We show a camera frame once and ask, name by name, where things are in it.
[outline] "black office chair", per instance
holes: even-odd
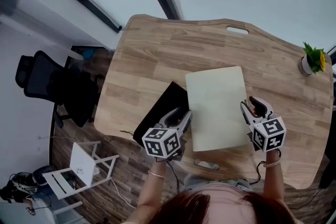
[[[334,82],[334,98],[336,97],[336,82]],[[324,153],[330,160],[330,163],[325,168],[321,181],[320,188],[327,188],[331,182],[336,178],[336,111],[332,112],[330,131],[328,141]]]
[[[56,123],[62,128],[62,120],[66,119],[72,119],[79,127],[88,120],[93,121],[93,109],[100,96],[97,80],[103,78],[99,74],[92,81],[90,73],[77,67],[66,69],[43,51],[38,51],[33,57],[21,56],[15,81],[27,97],[64,104],[68,115],[60,116],[56,110],[53,112]]]

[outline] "white pot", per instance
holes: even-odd
[[[299,61],[299,70],[306,77],[313,74],[308,64],[307,55],[302,57],[301,60]]]

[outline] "cream paper sheet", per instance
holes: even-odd
[[[241,67],[189,73],[185,76],[194,151],[217,150],[250,143],[240,111],[246,100]]]

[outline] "potted plant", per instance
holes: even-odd
[[[304,42],[306,55],[299,61],[299,70],[304,76],[316,74],[319,71],[326,71],[326,59],[323,49],[312,48],[308,43]]]

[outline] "cable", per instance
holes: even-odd
[[[317,196],[317,194],[320,193],[321,190],[322,190],[322,189],[320,188],[319,191],[318,191],[318,192],[311,198],[311,200],[310,200],[308,203],[306,203],[306,204],[304,204],[304,205],[302,205],[302,206],[300,206],[300,207],[298,207],[298,208],[290,208],[290,207],[289,207],[289,209],[292,209],[292,210],[299,210],[299,209],[301,209],[302,207],[304,207],[304,206],[306,206],[306,205],[309,205],[309,204],[314,200],[314,198]]]
[[[259,173],[259,166],[260,166],[261,164],[264,164],[264,163],[266,163],[266,162],[265,162],[265,161],[261,161],[261,162],[257,165],[258,179],[257,179],[256,181],[250,183],[250,185],[257,184],[257,183],[261,180],[261,175],[260,175],[260,173]]]
[[[279,158],[281,158],[281,150],[280,149],[278,149],[278,148],[276,148],[276,150],[278,151],[278,153],[279,153]],[[261,180],[261,174],[260,174],[260,172],[259,172],[259,166],[261,165],[261,164],[264,164],[264,163],[266,163],[265,161],[261,161],[258,165],[257,165],[257,174],[258,174],[258,179],[256,180],[256,181],[254,181],[254,182],[252,182],[252,183],[250,183],[250,185],[254,185],[254,184],[257,184],[260,180]]]
[[[174,174],[174,176],[175,176],[175,178],[176,178],[176,190],[177,190],[177,193],[179,193],[179,192],[180,192],[180,184],[184,186],[184,183],[183,183],[181,180],[179,180],[179,178],[178,178],[177,175],[175,174],[175,170],[174,170],[173,166],[170,164],[169,161],[167,161],[167,164],[168,164],[168,165],[170,166],[170,168],[172,169],[173,174]]]
[[[34,210],[51,207],[51,199],[50,199],[49,195],[47,195],[47,194],[46,194],[44,191],[42,191],[42,190],[40,190],[40,191],[38,191],[38,192],[36,192],[36,193],[44,193],[44,194],[48,197],[48,199],[49,199],[49,206],[33,208]]]
[[[103,171],[106,175],[108,175],[102,168],[100,168],[99,166],[97,166],[97,167],[98,167],[101,171]],[[129,203],[128,203],[128,202],[127,202],[121,195],[120,195],[120,193],[119,193],[119,191],[118,191],[118,188],[117,188],[115,182],[113,181],[113,179],[111,178],[110,180],[113,182],[113,184],[114,184],[114,186],[115,186],[115,188],[116,188],[116,190],[117,190],[117,193],[118,193],[119,197],[120,197],[121,199],[123,199],[124,202],[126,202],[126,204],[128,204],[130,207],[136,209],[136,207],[130,205],[130,204],[129,204]]]
[[[18,186],[19,186],[19,188],[21,188],[21,185],[25,185],[26,183],[20,183],[19,181],[16,181],[15,180],[15,178],[16,178],[16,176],[20,176],[21,174],[26,174],[26,175],[33,175],[32,173],[27,173],[27,172],[19,172],[19,173],[17,173],[17,174],[11,174],[11,176],[9,177],[9,181],[10,180],[14,180],[13,181],[13,183],[14,184],[18,184]],[[31,195],[31,191],[30,191],[30,189],[32,189],[32,188],[36,188],[37,186],[34,186],[34,187],[28,187],[28,188],[26,188],[26,187],[24,187],[24,188],[21,188],[21,189],[18,189],[19,191],[22,191],[22,192],[28,192],[29,193],[29,195],[28,196],[30,196]]]
[[[17,174],[11,174],[11,175],[9,176],[9,179],[8,179],[8,181],[10,181],[10,180],[11,180],[11,177],[12,177],[13,175],[14,175],[14,176],[16,176]]]
[[[120,131],[121,133],[127,133],[127,134],[130,134],[130,135],[134,135],[132,132],[128,132],[128,131]]]

